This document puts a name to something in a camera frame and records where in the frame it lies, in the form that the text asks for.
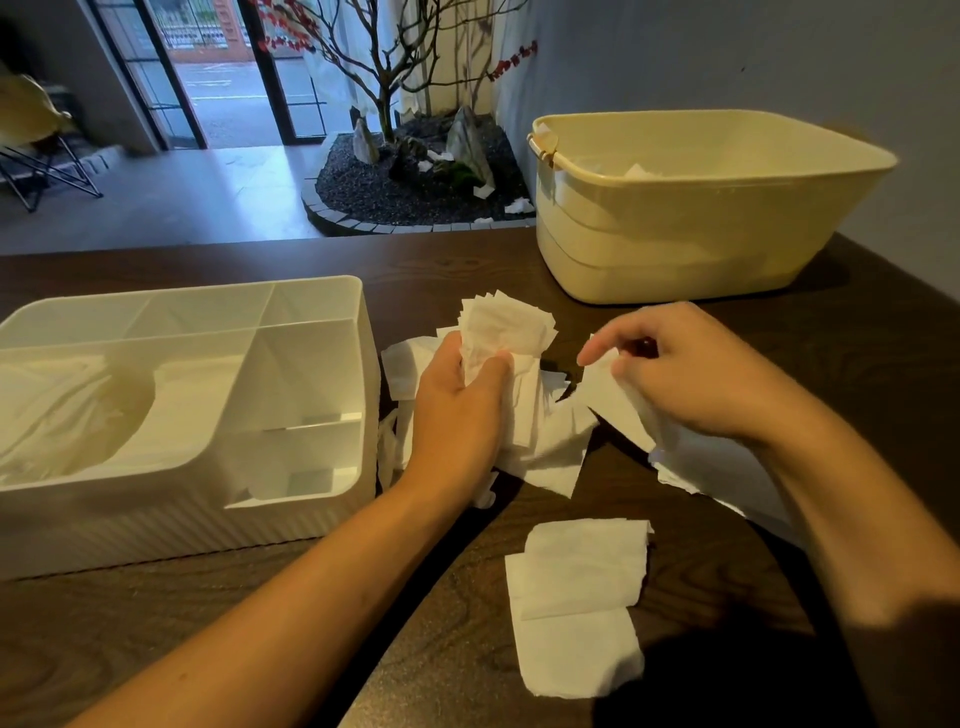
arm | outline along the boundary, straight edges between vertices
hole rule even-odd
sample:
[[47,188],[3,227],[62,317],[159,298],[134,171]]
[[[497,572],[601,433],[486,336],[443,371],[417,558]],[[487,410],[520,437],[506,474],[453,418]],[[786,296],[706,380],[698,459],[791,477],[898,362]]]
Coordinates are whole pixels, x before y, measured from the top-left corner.
[[[658,358],[630,354],[631,342],[644,336],[657,340]],[[613,373],[658,410],[744,443],[771,473],[806,533],[848,641],[862,646],[864,634],[884,635],[874,641],[883,650],[854,651],[861,676],[893,674],[904,660],[938,666],[929,639],[903,626],[930,607],[960,607],[960,548],[850,425],[692,303],[614,319],[584,345],[578,363],[614,347],[621,356]],[[943,623],[926,627],[941,638],[955,634]],[[868,692],[876,684],[868,681]],[[871,698],[875,706],[887,701],[876,692]]]
[[421,378],[414,454],[392,490],[71,725],[302,722],[490,471],[510,359],[465,388],[459,351],[452,333]]

compartment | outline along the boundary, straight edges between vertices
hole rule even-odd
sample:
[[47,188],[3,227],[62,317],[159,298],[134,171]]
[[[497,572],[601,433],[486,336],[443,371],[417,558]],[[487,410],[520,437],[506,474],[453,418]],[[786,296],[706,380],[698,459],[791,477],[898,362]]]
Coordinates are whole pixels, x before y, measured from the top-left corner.
[[143,291],[29,303],[0,324],[0,349],[120,339],[153,295]]
[[125,338],[255,328],[272,289],[272,283],[250,283],[159,291]]
[[360,472],[362,434],[355,421],[224,437],[215,456],[237,494],[227,509],[344,493]]
[[363,411],[356,324],[291,324],[256,332],[221,428],[251,432],[351,421]]
[[356,318],[362,289],[354,276],[278,281],[260,325]]
[[205,449],[252,331],[0,354],[0,486],[175,467]]

glass door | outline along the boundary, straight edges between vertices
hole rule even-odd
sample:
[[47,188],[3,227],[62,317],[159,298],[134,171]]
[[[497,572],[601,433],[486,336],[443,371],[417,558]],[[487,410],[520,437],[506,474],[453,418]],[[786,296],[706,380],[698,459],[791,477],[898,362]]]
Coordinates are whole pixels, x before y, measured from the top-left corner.
[[167,149],[206,149],[204,132],[143,0],[89,0],[154,133]]

wooden table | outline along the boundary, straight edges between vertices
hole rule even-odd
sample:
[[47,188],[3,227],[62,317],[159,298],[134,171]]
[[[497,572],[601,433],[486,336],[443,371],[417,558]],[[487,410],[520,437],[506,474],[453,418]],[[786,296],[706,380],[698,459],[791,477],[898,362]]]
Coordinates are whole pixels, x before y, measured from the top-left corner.
[[[584,340],[622,309],[567,297],[532,230],[244,243],[0,259],[0,313],[47,296],[350,273],[379,349],[456,320],[497,288],[550,311],[547,352],[579,377]],[[850,419],[956,536],[960,307],[835,238],[788,290],[705,308]],[[572,500],[501,476],[368,640],[318,724],[858,724],[858,683],[803,555],[705,497],[660,485],[605,425]],[[539,522],[650,519],[631,610],[643,681],[597,701],[536,698],[516,664],[503,556]],[[308,542],[0,584],[0,724],[60,724],[210,623]]]

rock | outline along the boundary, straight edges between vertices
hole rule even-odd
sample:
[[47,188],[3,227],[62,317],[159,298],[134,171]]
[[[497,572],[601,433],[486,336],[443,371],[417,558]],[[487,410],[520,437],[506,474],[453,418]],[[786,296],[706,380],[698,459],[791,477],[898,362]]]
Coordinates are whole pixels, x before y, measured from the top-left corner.
[[496,189],[493,171],[483,153],[483,140],[477,131],[477,120],[469,108],[460,107],[453,118],[453,125],[446,137],[446,150],[454,159],[469,167],[486,185]]
[[377,164],[380,161],[380,152],[363,116],[357,119],[353,127],[353,155],[365,164]]

